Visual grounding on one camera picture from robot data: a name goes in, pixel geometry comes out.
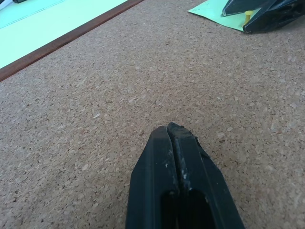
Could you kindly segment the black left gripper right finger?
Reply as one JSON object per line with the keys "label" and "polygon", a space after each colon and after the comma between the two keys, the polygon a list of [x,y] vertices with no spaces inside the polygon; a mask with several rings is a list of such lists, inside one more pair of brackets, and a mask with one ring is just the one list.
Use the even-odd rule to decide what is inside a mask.
{"label": "black left gripper right finger", "polygon": [[169,123],[178,175],[179,229],[245,229],[221,171],[188,129]]}

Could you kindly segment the yellow pushpin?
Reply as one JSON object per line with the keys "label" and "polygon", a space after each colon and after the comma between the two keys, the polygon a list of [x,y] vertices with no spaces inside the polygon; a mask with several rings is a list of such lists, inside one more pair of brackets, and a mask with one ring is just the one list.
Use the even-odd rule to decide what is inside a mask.
{"label": "yellow pushpin", "polygon": [[245,26],[250,21],[252,14],[253,14],[252,10],[247,10],[244,12],[245,20],[244,20],[243,26]]}

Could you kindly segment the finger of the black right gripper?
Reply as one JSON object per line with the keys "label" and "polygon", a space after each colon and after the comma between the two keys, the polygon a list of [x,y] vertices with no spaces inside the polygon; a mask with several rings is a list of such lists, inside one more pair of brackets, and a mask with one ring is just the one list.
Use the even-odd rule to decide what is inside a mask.
{"label": "finger of the black right gripper", "polygon": [[223,16],[243,13],[248,10],[262,8],[276,0],[228,0],[222,9]]}
{"label": "finger of the black right gripper", "polygon": [[305,15],[305,0],[268,0],[243,26],[246,33],[273,31]]}

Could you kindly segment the green paper note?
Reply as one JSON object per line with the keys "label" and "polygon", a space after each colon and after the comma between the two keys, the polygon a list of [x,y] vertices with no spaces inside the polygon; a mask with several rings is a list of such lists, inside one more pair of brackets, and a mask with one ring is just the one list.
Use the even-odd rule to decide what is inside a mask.
{"label": "green paper note", "polygon": [[227,1],[228,0],[206,0],[198,6],[188,10],[188,12],[207,18],[225,27],[243,31],[245,11],[234,15],[224,16],[222,10]]}

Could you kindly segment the cork board with wooden frame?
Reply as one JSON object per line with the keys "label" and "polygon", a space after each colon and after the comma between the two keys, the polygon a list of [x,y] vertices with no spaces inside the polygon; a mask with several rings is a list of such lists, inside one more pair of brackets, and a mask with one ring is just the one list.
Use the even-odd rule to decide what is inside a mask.
{"label": "cork board with wooden frame", "polygon": [[245,34],[144,0],[0,82],[0,229],[124,229],[152,130],[189,129],[248,229],[305,229],[305,16]]}

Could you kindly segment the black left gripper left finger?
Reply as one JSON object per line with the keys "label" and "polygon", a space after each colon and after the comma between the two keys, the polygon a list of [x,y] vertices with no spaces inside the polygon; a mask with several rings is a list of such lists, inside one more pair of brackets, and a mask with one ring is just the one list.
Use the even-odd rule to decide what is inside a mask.
{"label": "black left gripper left finger", "polygon": [[178,193],[172,142],[160,126],[132,171],[125,229],[177,229]]}

